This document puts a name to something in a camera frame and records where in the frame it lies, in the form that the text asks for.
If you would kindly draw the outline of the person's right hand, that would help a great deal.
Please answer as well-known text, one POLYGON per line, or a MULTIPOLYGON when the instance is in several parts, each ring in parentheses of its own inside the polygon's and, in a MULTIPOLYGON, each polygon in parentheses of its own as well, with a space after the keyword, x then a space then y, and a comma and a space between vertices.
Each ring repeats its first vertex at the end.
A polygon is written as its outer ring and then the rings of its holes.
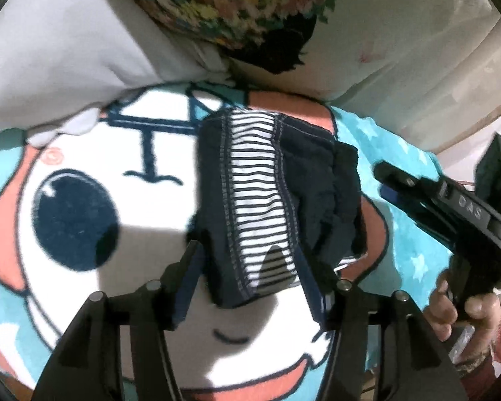
MULTIPOLYGON (((424 309, 425 319, 441 342, 447 341, 453 327, 458 324, 458 311, 447 297, 448 289, 448 271, 445 270, 439 274, 429 305, 424 309)), ((485 359, 491 353, 491 343, 497 337, 501 324, 501 303, 493 292, 469 297, 464 309, 468 315, 467 323, 474 328, 474 332, 455 360, 456 365, 485 359)))

